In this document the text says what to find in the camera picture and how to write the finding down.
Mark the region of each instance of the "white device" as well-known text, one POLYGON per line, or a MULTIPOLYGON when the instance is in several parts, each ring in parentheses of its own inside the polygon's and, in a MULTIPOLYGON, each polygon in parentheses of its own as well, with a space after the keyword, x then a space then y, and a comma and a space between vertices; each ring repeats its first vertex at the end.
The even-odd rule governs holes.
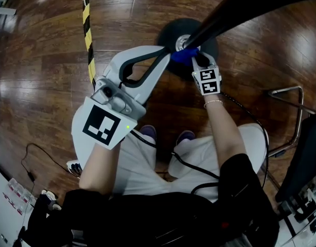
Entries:
POLYGON ((219 72, 219 67, 216 65, 212 56, 204 52, 201 54, 209 59, 210 65, 208 67, 200 67, 195 57, 192 58, 192 66, 194 68, 192 76, 195 80, 196 86, 201 95, 220 93, 220 82, 222 77, 219 72))
MULTIPOLYGON (((202 68, 193 58, 192 75, 203 95, 219 93, 219 69, 213 57, 203 54, 211 64, 202 68), (208 87, 211 84, 216 84, 216 87, 208 87)), ((122 141, 146 114, 143 105, 169 60, 169 51, 160 46, 140 46, 116 54, 103 76, 97 78, 95 93, 84 101, 81 116, 77 119, 82 137, 110 150, 122 141), (154 57, 155 61, 138 81, 128 79, 135 63, 154 57)))

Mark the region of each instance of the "black pole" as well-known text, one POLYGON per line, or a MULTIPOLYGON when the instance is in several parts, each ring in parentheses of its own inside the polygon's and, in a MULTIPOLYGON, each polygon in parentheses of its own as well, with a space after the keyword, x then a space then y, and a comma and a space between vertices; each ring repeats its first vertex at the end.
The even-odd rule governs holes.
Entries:
POLYGON ((188 38, 184 47, 196 48, 207 39, 234 28, 254 17, 303 0, 223 0, 188 38))

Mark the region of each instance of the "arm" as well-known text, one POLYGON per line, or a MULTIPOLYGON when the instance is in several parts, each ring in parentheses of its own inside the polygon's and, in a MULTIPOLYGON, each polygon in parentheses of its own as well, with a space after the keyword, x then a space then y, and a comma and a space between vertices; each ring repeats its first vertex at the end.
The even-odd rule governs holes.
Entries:
MULTIPOLYGON (((219 100, 217 94, 205 95, 205 102, 219 100)), ((214 143, 218 155, 219 166, 236 154, 246 154, 245 145, 238 127, 230 114, 220 102, 210 102, 206 105, 214 143)))
POLYGON ((112 150, 95 144, 80 176, 79 187, 102 195, 111 194, 116 179, 119 151, 120 143, 112 150))

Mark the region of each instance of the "black cable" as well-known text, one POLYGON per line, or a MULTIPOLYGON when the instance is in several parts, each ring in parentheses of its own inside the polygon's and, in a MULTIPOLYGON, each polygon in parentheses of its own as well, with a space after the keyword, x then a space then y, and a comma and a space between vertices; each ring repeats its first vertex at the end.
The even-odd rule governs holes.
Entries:
POLYGON ((31 200, 31 196, 32 196, 33 189, 34 189, 34 181, 33 181, 33 186, 32 186, 31 192, 30 192, 30 198, 29 198, 29 200, 28 200, 28 203, 26 204, 26 208, 25 208, 25 211, 24 211, 24 217, 23 217, 23 222, 22 222, 21 229, 22 229, 22 227, 23 227, 23 225, 24 225, 26 210, 28 209, 28 206, 29 206, 29 204, 30 204, 30 200, 31 200))
POLYGON ((141 136, 139 136, 137 133, 135 133, 133 130, 131 131, 131 134, 134 135, 137 139, 139 139, 140 141, 142 141, 143 143, 147 144, 148 146, 151 146, 153 148, 156 148, 155 144, 152 144, 148 141, 146 141, 145 139, 143 139, 141 136))
MULTIPOLYGON (((266 184, 266 181, 267 181, 267 177, 268 177, 268 169, 269 169, 269 143, 268 143, 268 137, 267 137, 267 133, 264 129, 264 127, 262 126, 262 124, 260 123, 260 121, 258 119, 256 119, 256 117, 250 112, 248 111, 243 105, 241 105, 237 100, 235 100, 234 98, 232 98, 231 96, 229 96, 228 94, 226 94, 225 92, 220 92, 222 95, 224 95, 226 98, 228 98, 229 100, 233 101, 235 104, 237 104, 240 108, 242 108, 261 128, 262 128, 262 131, 264 133, 264 137, 265 137, 265 143, 266 143, 266 173, 265 173, 265 178, 264 178, 264 182, 262 184, 262 188, 265 186, 266 184)), ((156 148, 156 145, 155 144, 152 144, 148 141, 146 141, 145 139, 143 139, 141 136, 139 136, 137 133, 135 133, 133 130, 131 131, 131 134, 133 134, 137 139, 139 139, 140 141, 142 141, 143 143, 151 146, 151 147, 154 147, 156 148)), ((210 175, 211 177, 215 178, 215 179, 219 179, 219 177, 215 174, 213 174, 212 172, 206 170, 206 169, 203 169, 203 168, 200 168, 200 167, 197 167, 197 166, 194 166, 192 164, 189 164, 185 161, 183 161, 181 159, 181 157, 176 153, 176 152, 172 152, 172 155, 174 155, 176 157, 176 159, 183 165, 187 166, 187 167, 190 167, 192 169, 195 169, 199 172, 202 172, 204 174, 207 174, 207 175, 210 175)), ((196 190, 200 189, 200 188, 204 188, 204 187, 213 187, 217 185, 217 183, 205 183, 205 184, 201 184, 197 187, 195 187, 191 193, 195 193, 196 190)))
POLYGON ((220 92, 220 94, 224 95, 226 98, 228 98, 229 100, 233 101, 240 108, 242 108, 243 111, 245 111, 262 128, 262 131, 263 131, 263 134, 264 134, 264 137, 265 137, 265 143, 266 143, 266 173, 265 173, 265 179, 264 179, 263 184, 262 184, 262 188, 263 188, 265 186, 265 184, 266 184, 266 181, 267 181, 268 169, 269 169, 269 143, 268 143, 267 133, 266 133, 264 127, 262 126, 262 124, 259 122, 259 120, 256 119, 256 117, 251 112, 249 112, 243 105, 241 105, 238 101, 236 101, 234 98, 229 96, 227 93, 220 92))
POLYGON ((204 188, 204 187, 217 187, 219 186, 219 183, 218 182, 212 182, 212 183, 204 183, 204 184, 201 184, 197 187, 195 187, 192 191, 191 191, 191 194, 195 194, 195 192, 200 189, 200 188, 204 188))
POLYGON ((30 172, 30 171, 28 171, 28 169, 23 165, 23 161, 25 160, 25 158, 27 157, 27 155, 28 155, 28 148, 29 148, 29 146, 35 146, 35 147, 37 147, 37 148, 39 148, 40 150, 42 150, 46 155, 48 155, 48 157, 50 158, 50 160, 52 160, 56 165, 58 165, 60 168, 62 168, 65 172, 67 172, 68 174, 71 174, 71 175, 73 175, 73 176, 75 176, 74 174, 72 174, 72 173, 70 173, 68 170, 66 170, 64 167, 62 167, 59 163, 57 163, 51 156, 50 156, 50 154, 48 154, 46 151, 45 151, 45 149, 43 149, 42 147, 40 147, 40 146, 38 146, 37 144, 35 144, 35 143, 28 143, 27 145, 26 145, 26 148, 25 148, 25 151, 26 151, 26 153, 25 153, 25 156, 22 158, 22 160, 21 160, 21 165, 24 167, 24 169, 27 171, 27 173, 28 173, 28 176, 30 177, 30 175, 31 176, 33 176, 32 175, 32 173, 30 172))
POLYGON ((190 168, 192 168, 192 169, 194 169, 194 170, 197 170, 197 171, 199 171, 199 172, 202 172, 202 173, 204 173, 204 174, 207 174, 207 175, 209 175, 209 176, 211 176, 211 177, 213 177, 213 178, 215 178, 215 179, 219 179, 219 178, 220 178, 219 176, 215 175, 214 173, 212 173, 212 172, 210 172, 210 171, 208 171, 208 170, 206 170, 206 169, 203 169, 203 168, 201 168, 201 167, 194 166, 194 165, 192 165, 192 164, 189 164, 189 163, 183 161, 183 160, 181 159, 181 157, 180 157, 175 151, 172 152, 172 155, 174 155, 174 156, 176 157, 176 159, 177 159, 178 161, 180 161, 181 164, 183 164, 183 165, 185 165, 185 166, 187 166, 187 167, 190 167, 190 168))

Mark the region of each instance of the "blue object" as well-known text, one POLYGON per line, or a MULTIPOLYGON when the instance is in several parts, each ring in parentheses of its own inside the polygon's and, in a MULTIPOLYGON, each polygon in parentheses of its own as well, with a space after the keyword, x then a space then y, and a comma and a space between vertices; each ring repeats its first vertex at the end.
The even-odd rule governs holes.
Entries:
POLYGON ((175 51, 172 56, 171 59, 175 62, 179 62, 179 63, 183 63, 186 66, 191 66, 192 65, 192 61, 191 58, 196 56, 198 53, 198 49, 197 48, 192 48, 192 49, 182 49, 181 51, 175 51))

